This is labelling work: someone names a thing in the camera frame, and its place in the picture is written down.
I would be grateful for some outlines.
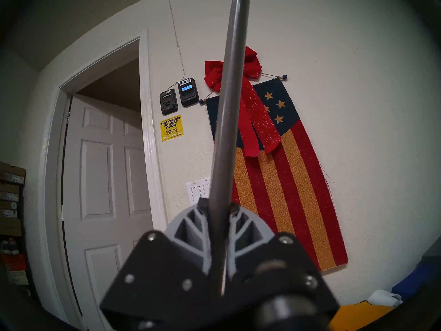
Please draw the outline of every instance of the yellow sticker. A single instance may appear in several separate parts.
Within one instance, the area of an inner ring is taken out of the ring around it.
[[[182,129],[181,115],[161,121],[162,141],[174,139],[175,137],[181,135],[184,135],[184,130]]]

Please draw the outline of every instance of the red bow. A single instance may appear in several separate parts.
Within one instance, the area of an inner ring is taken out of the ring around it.
[[[245,48],[242,95],[239,108],[239,131],[243,141],[245,156],[259,155],[259,144],[254,129],[257,135],[259,135],[265,153],[273,151],[281,142],[279,132],[274,126],[273,121],[271,121],[250,81],[246,78],[246,76],[259,78],[262,66],[260,66],[256,55],[257,53],[248,46]],[[223,67],[224,63],[222,61],[205,62],[205,82],[216,92],[220,91]]]

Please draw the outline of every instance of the white door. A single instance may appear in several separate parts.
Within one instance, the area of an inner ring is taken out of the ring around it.
[[[138,239],[153,228],[141,113],[74,96],[64,156],[63,217],[72,281],[90,331]]]

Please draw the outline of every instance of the flag banner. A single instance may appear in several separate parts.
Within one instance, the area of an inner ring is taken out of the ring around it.
[[[232,201],[257,214],[274,233],[294,234],[319,270],[346,264],[329,189],[292,100],[278,78],[253,88],[281,142],[265,152],[256,133],[258,155],[245,156],[238,130]],[[214,139],[219,96],[206,105]]]

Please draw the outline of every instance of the tan stripe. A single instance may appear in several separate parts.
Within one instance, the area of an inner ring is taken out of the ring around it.
[[[305,163],[303,162],[302,155],[300,154],[299,147],[291,130],[283,134],[282,145],[288,158],[297,191],[299,192],[318,264],[320,268],[335,267],[331,245],[329,244],[328,234],[326,233],[325,224],[323,223],[317,197],[315,196]]]
[[[271,154],[265,154],[264,151],[259,151],[258,160],[266,191],[268,192],[269,201],[271,202],[271,208],[273,209],[274,219],[276,220],[277,231],[294,234],[291,216],[289,214],[288,205],[286,204],[285,195],[283,194],[282,185],[280,184],[273,156]]]
[[[248,176],[247,166],[245,165],[245,159],[243,158],[242,148],[238,147],[236,147],[234,180],[236,181],[240,205],[258,215],[253,190],[251,189],[250,177]]]

